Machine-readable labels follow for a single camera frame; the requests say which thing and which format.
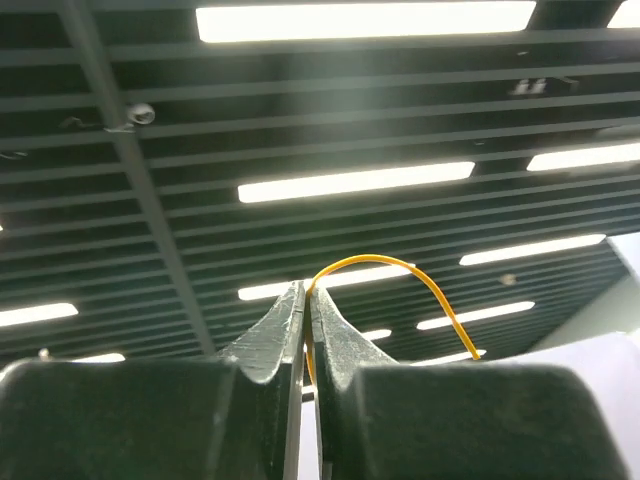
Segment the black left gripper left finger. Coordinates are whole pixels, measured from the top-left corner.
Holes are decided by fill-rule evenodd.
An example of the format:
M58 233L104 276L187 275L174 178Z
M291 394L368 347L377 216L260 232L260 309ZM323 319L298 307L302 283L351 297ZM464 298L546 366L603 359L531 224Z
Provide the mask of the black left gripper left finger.
M305 288L202 359L23 360L1 373L5 479L293 479Z

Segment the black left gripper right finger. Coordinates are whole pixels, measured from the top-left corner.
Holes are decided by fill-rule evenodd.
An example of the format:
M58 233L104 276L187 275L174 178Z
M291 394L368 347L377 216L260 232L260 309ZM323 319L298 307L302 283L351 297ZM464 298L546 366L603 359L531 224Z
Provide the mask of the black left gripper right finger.
M402 364L308 303L325 479L626 479L595 396L549 363Z

